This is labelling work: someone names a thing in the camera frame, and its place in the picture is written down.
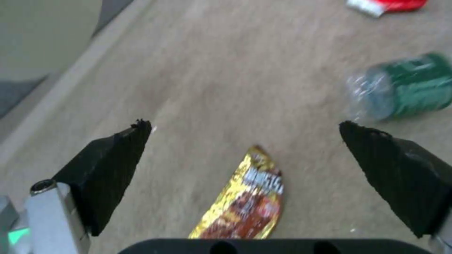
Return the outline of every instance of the plastic bottle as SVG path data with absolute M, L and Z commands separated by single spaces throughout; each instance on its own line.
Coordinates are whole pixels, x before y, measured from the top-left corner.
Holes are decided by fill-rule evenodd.
M 380 121 L 440 110 L 452 102 L 452 68 L 441 53 L 372 66 L 347 80 L 350 117 Z

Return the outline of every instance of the floor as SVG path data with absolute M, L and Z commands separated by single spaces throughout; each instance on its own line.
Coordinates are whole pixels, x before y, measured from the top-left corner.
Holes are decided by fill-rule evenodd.
M 347 74 L 451 39 L 446 2 L 376 20 L 339 0 L 157 0 L 0 168 L 0 193 L 22 207 L 24 186 L 53 176 L 90 140 L 144 118 L 158 129 L 91 253 L 186 237 L 255 143 L 286 185 L 272 238 L 426 247 L 367 184 L 338 123 Z M 452 163 L 451 116 L 445 109 L 376 126 Z

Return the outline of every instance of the metal part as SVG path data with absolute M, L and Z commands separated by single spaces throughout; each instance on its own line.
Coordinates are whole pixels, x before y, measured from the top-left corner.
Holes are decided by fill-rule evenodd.
M 435 254 L 452 254 L 452 210 L 449 210 L 437 234 L 430 238 L 429 245 Z
M 39 181 L 30 188 L 30 195 L 35 196 L 57 187 L 57 182 L 53 179 Z

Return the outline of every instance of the candy wrapper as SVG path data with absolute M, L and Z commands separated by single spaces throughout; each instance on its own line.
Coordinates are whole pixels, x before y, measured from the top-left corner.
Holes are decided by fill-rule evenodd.
M 347 6 L 376 18 L 385 12 L 405 12 L 422 8 L 427 0 L 348 0 Z
M 188 237 L 266 238 L 278 221 L 283 190 L 281 172 L 262 148 L 253 146 Z

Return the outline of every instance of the red wrapper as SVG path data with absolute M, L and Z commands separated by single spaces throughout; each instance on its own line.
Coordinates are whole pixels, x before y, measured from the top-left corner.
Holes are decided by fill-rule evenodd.
M 348 0 L 347 5 L 375 17 L 385 12 L 405 12 L 422 8 L 427 0 Z

